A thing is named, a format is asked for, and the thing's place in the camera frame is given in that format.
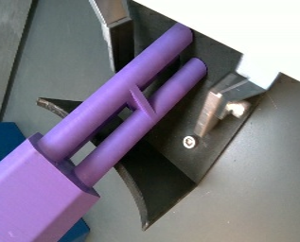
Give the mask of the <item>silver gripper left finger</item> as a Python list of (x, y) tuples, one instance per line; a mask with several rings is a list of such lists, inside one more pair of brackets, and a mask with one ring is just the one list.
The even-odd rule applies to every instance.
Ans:
[(109, 63), (114, 73), (134, 57), (133, 20), (128, 0), (89, 0), (102, 25)]

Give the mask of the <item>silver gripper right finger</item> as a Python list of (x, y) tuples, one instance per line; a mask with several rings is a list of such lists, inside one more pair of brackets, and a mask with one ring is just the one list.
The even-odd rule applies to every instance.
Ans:
[(196, 121), (195, 135), (204, 137), (228, 114), (241, 118), (251, 106), (245, 100), (264, 91), (263, 87), (240, 74), (225, 75), (208, 91)]

